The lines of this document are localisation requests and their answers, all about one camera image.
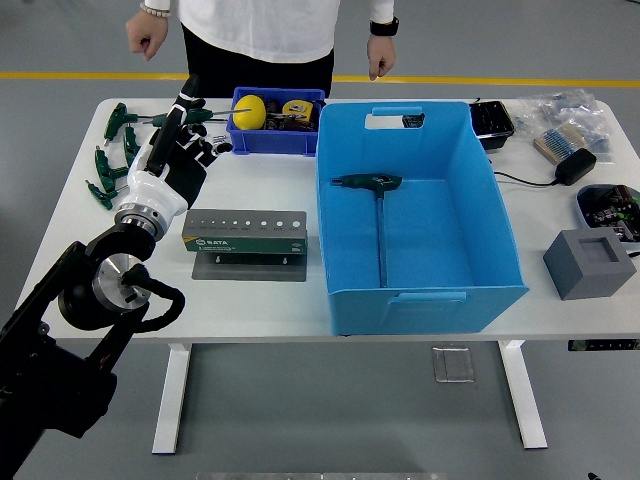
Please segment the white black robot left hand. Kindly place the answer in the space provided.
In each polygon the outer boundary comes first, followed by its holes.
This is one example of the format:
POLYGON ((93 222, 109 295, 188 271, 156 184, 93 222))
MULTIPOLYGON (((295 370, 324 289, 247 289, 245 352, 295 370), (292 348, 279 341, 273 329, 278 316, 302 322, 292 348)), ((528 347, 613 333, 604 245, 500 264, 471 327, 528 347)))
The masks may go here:
POLYGON ((196 96, 200 78, 188 77, 161 126, 140 148, 127 177, 128 195, 120 214, 142 207, 169 223, 192 207, 215 161, 215 147, 206 140, 202 125, 188 122, 188 115, 204 100, 196 96))

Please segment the person's left hand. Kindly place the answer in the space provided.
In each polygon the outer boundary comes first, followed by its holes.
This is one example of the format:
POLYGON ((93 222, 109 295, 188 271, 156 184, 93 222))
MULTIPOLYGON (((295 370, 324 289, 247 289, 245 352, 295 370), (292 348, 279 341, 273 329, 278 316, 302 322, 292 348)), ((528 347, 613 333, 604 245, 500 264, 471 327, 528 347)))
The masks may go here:
POLYGON ((367 58, 370 81, 387 75, 396 63, 394 38, 370 35, 367 41, 367 58))

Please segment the person's right hand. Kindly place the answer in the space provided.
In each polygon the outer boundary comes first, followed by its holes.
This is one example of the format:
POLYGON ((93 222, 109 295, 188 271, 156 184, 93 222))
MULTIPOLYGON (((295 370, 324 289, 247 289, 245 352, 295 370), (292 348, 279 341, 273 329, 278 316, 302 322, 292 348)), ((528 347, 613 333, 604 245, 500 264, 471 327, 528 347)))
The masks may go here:
POLYGON ((168 34, 168 19, 140 10, 126 22, 129 49, 151 60, 164 43, 168 34))

